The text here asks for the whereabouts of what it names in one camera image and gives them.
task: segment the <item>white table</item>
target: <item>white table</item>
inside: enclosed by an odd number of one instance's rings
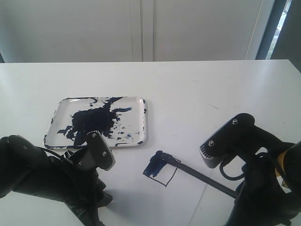
[[[241,112],[279,138],[299,141],[300,85],[300,73],[286,60],[1,64],[0,137],[19,134],[41,146],[53,111],[66,97],[143,97],[148,140],[138,148],[114,149],[116,165],[99,171],[114,196],[100,209],[100,219],[106,226],[218,226],[229,217],[231,198],[208,186],[202,194],[205,184],[180,170],[164,188],[142,176],[143,169],[161,149],[234,189],[238,182],[205,166],[199,146]],[[235,175],[240,164],[226,170]],[[10,193],[0,199],[0,224],[20,223],[81,225],[62,203]]]

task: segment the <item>white wall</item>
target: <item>white wall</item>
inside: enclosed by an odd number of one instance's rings
[[[255,59],[274,0],[0,0],[6,62]]]
[[[141,26],[134,24],[139,38],[132,37],[131,16],[137,13],[140,21],[140,7],[135,12],[130,2],[135,0],[0,0],[0,7],[26,62],[132,61],[141,58],[132,49],[132,39],[141,48]]]

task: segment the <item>screw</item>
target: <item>screw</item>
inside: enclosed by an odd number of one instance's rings
[[[209,147],[213,147],[214,146],[214,141],[213,140],[209,140],[208,145],[209,145]]]
[[[237,124],[238,124],[237,119],[233,119],[232,124],[233,124],[233,125],[237,125]]]

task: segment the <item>clear plastic tray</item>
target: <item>clear plastic tray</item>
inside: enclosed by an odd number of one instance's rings
[[[85,135],[98,130],[109,147],[145,141],[146,103],[140,97],[79,97],[60,102],[44,145],[49,149],[79,149]]]

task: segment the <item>table surface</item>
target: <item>table surface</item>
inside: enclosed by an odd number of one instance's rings
[[[300,85],[300,73],[287,60],[0,64],[0,137],[19,134],[41,146],[66,97],[143,97],[148,139],[139,147],[113,149],[116,165],[99,171],[114,196],[99,209],[100,219],[106,226],[218,226],[229,217],[233,199],[180,170],[165,188],[144,177],[143,169],[163,150],[234,189],[239,182],[207,168],[199,146],[242,112],[280,139],[298,142]],[[236,175],[241,165],[235,160],[226,171]],[[82,225],[64,204],[18,193],[0,200],[0,222]]]

